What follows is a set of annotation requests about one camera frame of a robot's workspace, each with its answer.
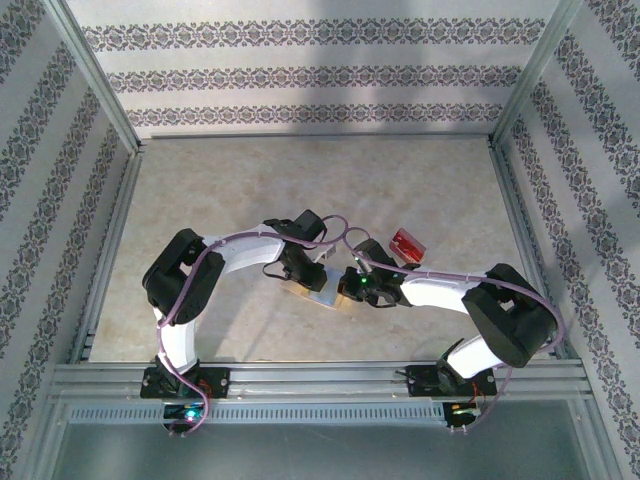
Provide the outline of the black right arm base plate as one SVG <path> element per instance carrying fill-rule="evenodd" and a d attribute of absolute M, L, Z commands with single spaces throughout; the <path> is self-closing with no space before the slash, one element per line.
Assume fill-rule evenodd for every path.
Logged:
<path fill-rule="evenodd" d="M 470 379 L 457 378 L 436 365 L 409 365 L 402 374 L 412 397 L 471 397 L 497 393 L 492 369 L 482 370 Z"/>

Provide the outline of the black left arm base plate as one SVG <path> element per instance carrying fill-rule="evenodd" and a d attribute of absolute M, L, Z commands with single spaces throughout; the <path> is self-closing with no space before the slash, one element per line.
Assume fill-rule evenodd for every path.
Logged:
<path fill-rule="evenodd" d="M 230 369 L 196 365 L 182 376 L 209 398 L 226 398 L 230 384 Z M 140 387 L 143 399 L 198 399 L 200 394 L 172 375 L 162 364 L 144 371 Z"/>

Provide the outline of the red credit card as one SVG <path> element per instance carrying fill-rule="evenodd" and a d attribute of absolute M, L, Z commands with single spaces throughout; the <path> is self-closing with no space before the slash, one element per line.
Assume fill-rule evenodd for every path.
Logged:
<path fill-rule="evenodd" d="M 389 248 L 405 263 L 419 264 L 426 253 L 426 246 L 404 228 L 396 231 L 389 242 Z"/>

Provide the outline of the grey metal panel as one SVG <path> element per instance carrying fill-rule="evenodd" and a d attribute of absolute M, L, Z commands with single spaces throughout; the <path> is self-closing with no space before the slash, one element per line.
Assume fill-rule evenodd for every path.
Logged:
<path fill-rule="evenodd" d="M 72 425 L 52 480 L 588 480 L 563 434 L 431 428 Z"/>

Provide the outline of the aluminium frame post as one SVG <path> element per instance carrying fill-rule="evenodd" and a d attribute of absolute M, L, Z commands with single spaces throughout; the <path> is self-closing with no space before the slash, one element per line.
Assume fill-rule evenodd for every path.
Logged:
<path fill-rule="evenodd" d="M 531 57 L 515 84 L 498 121 L 489 135 L 489 145 L 495 148 L 508 133 L 510 125 L 522 110 L 525 101 L 542 76 L 547 63 L 553 56 L 557 44 L 564 36 L 569 25 L 584 0 L 558 0 L 558 4 L 549 19 Z"/>
<path fill-rule="evenodd" d="M 66 0 L 41 0 L 41 2 L 127 151 L 138 153 L 141 140 Z"/>

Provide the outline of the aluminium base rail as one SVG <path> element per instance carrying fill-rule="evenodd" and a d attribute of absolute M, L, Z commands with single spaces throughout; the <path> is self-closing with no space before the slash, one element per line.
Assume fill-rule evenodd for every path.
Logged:
<path fill-rule="evenodd" d="M 404 362 L 253 362 L 230 370 L 228 400 L 238 402 L 400 402 L 415 384 Z M 51 397 L 127 399 L 139 397 L 142 363 L 84 363 L 55 368 Z M 579 360 L 534 360 L 510 376 L 502 369 L 492 383 L 505 400 L 590 399 L 593 390 Z"/>

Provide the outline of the aluminium side table rail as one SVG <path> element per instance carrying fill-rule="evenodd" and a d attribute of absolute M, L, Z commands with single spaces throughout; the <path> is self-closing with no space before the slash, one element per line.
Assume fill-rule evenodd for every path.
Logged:
<path fill-rule="evenodd" d="M 139 175 L 145 145 L 132 153 L 122 172 L 122 178 L 114 198 L 107 229 L 104 232 L 100 255 L 97 258 L 94 274 L 85 298 L 73 342 L 65 362 L 76 364 L 85 361 L 92 346 L 86 347 L 89 337 L 94 337 L 106 298 L 109 281 L 115 264 L 126 219 L 129 213 L 136 181 Z"/>
<path fill-rule="evenodd" d="M 488 141 L 488 152 L 523 265 L 523 276 L 541 296 L 560 311 L 550 290 L 542 251 L 511 162 L 499 147 L 492 145 L 491 141 Z"/>

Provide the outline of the beige card holder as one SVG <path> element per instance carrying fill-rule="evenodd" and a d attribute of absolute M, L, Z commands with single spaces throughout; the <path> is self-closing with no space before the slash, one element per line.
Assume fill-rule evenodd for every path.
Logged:
<path fill-rule="evenodd" d="M 325 272 L 327 281 L 319 292 L 311 291 L 293 281 L 281 281 L 280 286 L 285 291 L 302 299 L 309 300 L 316 305 L 331 310 L 336 310 L 341 305 L 343 299 L 343 296 L 338 293 L 338 285 L 341 277 L 344 275 L 344 271 L 333 267 L 326 267 Z"/>

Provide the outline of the aluminium wall-side table rail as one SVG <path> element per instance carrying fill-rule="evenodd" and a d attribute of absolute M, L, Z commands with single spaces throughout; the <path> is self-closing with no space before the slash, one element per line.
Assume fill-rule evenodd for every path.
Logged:
<path fill-rule="evenodd" d="M 219 133 L 219 134 L 152 134 L 144 141 L 152 140 L 204 140 L 204 139 L 296 139 L 296 140 L 338 140 L 352 138 L 376 139 L 428 139 L 428 140 L 490 140 L 490 134 L 481 133 L 391 133 L 391 132 L 340 132 L 340 133 Z"/>

